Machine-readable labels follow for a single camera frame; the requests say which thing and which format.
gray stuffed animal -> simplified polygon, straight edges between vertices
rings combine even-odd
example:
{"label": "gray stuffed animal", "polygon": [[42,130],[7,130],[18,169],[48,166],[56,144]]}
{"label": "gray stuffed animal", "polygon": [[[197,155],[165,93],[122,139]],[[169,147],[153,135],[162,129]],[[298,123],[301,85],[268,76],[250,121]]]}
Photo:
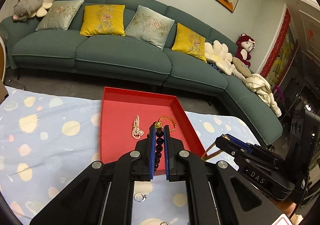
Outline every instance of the gray stuffed animal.
{"label": "gray stuffed animal", "polygon": [[43,0],[20,0],[13,8],[14,21],[26,21],[36,16],[36,11],[42,6]]}

gold chain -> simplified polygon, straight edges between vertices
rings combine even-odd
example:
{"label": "gold chain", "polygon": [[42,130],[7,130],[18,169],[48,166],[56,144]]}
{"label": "gold chain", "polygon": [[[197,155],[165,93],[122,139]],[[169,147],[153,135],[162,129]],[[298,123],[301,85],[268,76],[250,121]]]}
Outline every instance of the gold chain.
{"label": "gold chain", "polygon": [[[221,136],[227,140],[230,140],[230,138],[227,135],[222,134]],[[221,149],[219,149],[218,151],[216,151],[208,156],[205,156],[207,154],[207,152],[209,152],[215,145],[216,145],[216,143],[213,142],[211,144],[211,146],[209,146],[209,148],[204,152],[204,154],[201,156],[202,161],[210,160],[211,158],[214,158],[223,152]]]}
{"label": "gold chain", "polygon": [[164,117],[159,118],[159,120],[155,123],[156,129],[159,129],[159,128],[163,129],[161,119],[167,119],[167,120],[170,120],[173,123],[173,129],[170,129],[169,130],[170,132],[172,132],[173,130],[176,129],[177,123],[174,121],[174,119],[172,117],[168,117],[168,116],[164,116]]}

red stuffed monkey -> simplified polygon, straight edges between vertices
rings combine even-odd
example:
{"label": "red stuffed monkey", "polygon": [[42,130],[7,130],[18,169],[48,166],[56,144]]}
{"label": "red stuffed monkey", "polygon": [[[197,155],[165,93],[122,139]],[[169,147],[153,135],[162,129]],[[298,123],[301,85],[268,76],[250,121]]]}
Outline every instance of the red stuffed monkey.
{"label": "red stuffed monkey", "polygon": [[249,68],[251,65],[251,63],[248,62],[248,60],[251,59],[251,55],[249,54],[249,52],[251,52],[255,48],[256,42],[249,35],[243,33],[239,37],[236,44],[238,45],[236,57]]}

blue gripper pad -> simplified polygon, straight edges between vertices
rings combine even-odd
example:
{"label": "blue gripper pad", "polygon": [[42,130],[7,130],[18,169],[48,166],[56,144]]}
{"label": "blue gripper pad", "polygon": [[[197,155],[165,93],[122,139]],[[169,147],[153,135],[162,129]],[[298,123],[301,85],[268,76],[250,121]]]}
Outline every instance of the blue gripper pad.
{"label": "blue gripper pad", "polygon": [[164,127],[163,130],[163,140],[164,140],[164,165],[165,165],[165,176],[167,180],[169,180],[169,152],[168,152],[168,138],[167,138],[167,132],[165,130],[166,127]]}
{"label": "blue gripper pad", "polygon": [[247,145],[246,143],[242,142],[241,140],[239,140],[238,138],[235,138],[234,136],[232,135],[229,135],[229,134],[226,134],[229,138],[230,138],[230,141],[234,144],[236,144],[238,147],[244,149],[247,151],[248,154],[251,154],[252,151],[250,150],[250,146]]}
{"label": "blue gripper pad", "polygon": [[149,162],[149,167],[150,167],[150,179],[153,179],[153,174],[154,174],[154,168],[155,168],[155,157],[156,157],[156,128],[152,129],[151,133],[151,153],[150,153],[150,162]]}

sofa armrest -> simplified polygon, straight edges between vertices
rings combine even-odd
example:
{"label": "sofa armrest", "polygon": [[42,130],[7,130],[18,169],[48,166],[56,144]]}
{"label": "sofa armrest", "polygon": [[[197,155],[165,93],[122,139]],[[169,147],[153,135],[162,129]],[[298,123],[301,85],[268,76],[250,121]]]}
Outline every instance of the sofa armrest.
{"label": "sofa armrest", "polygon": [[13,46],[22,38],[35,32],[40,21],[41,21],[40,18],[34,17],[34,18],[27,19],[27,21],[25,22],[19,22],[19,21],[13,21],[12,17],[10,16],[5,18],[0,23],[2,31],[5,31],[4,34],[7,37],[6,50],[8,53],[10,65],[13,69],[17,68],[12,58]]}

